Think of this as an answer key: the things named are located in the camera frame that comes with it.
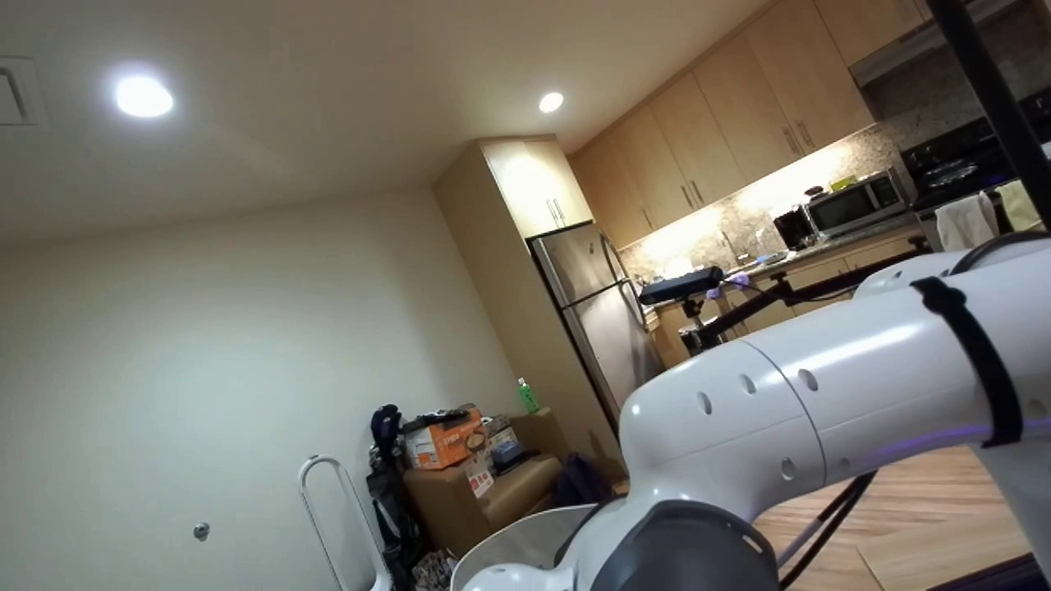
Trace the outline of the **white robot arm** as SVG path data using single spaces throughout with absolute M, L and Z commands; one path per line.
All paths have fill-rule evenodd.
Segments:
M 554 552 L 454 591 L 780 591 L 755 519 L 970 445 L 1047 549 L 1051 236 L 893 262 L 833 305 L 716 344 L 621 411 L 626 491 Z

